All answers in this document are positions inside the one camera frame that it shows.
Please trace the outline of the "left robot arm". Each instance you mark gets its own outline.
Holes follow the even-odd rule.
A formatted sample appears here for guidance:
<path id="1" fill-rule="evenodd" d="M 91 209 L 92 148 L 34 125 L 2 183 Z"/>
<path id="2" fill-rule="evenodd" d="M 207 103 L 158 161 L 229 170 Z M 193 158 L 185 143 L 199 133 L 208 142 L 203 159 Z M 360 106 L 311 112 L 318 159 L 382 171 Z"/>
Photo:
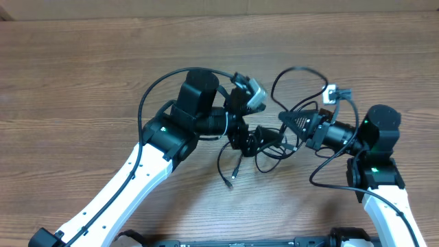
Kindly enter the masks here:
<path id="1" fill-rule="evenodd" d="M 30 246 L 110 246 L 138 206 L 195 149 L 199 140 L 227 137 L 245 157 L 279 145 L 283 135 L 264 127 L 249 130 L 244 116 L 265 109 L 266 90 L 253 78 L 201 67 L 184 68 L 178 98 L 147 123 L 139 141 L 106 186 L 55 233 L 40 228 Z"/>

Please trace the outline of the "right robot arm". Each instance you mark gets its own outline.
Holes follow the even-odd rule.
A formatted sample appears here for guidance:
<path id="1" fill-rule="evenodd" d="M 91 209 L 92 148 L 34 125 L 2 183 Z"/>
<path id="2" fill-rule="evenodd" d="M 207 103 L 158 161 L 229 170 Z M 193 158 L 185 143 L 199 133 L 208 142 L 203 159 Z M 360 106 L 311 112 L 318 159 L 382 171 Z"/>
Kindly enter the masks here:
<path id="1" fill-rule="evenodd" d="M 347 184 L 338 188 L 355 192 L 382 246 L 425 246 L 405 183 L 392 158 L 400 137 L 400 113 L 386 105 L 374 105 L 354 126 L 338 121 L 337 114 L 336 110 L 321 108 L 281 112 L 278 118 L 308 148 L 329 148 L 336 155 L 350 155 Z"/>

